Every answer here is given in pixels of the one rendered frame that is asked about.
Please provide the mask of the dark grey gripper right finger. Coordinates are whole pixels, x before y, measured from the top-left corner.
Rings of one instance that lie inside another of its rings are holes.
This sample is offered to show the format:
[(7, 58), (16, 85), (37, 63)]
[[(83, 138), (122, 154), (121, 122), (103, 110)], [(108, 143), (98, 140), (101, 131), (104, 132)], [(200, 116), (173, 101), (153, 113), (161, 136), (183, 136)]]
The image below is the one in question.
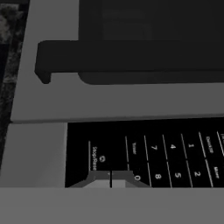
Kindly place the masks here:
[(112, 188), (147, 188), (140, 180), (135, 180), (133, 171), (112, 171), (110, 174)]

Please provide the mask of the grey microwave with black keypad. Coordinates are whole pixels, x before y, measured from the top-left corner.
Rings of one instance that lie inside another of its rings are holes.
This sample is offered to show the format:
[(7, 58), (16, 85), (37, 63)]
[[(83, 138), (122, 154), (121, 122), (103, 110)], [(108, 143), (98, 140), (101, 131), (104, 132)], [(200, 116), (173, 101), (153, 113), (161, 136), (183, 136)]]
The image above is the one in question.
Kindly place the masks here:
[(147, 188), (224, 188), (224, 118), (12, 123), (0, 187), (72, 188), (133, 171)]

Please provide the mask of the grey microwave door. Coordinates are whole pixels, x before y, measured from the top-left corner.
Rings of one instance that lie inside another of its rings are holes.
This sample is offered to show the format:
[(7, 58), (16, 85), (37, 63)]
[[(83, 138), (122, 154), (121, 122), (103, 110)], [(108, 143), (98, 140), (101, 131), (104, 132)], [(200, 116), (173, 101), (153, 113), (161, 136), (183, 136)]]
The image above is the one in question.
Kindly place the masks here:
[(224, 83), (96, 86), (34, 73), (38, 42), (78, 38), (79, 0), (30, 0), (10, 119), (14, 123), (224, 116)]

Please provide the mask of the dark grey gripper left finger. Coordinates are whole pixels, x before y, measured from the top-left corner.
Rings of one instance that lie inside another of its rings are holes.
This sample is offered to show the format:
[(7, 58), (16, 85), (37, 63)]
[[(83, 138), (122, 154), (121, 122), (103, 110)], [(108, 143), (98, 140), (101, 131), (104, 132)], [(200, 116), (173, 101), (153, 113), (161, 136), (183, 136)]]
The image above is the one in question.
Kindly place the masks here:
[(91, 171), (87, 177), (72, 188), (110, 188), (109, 171)]

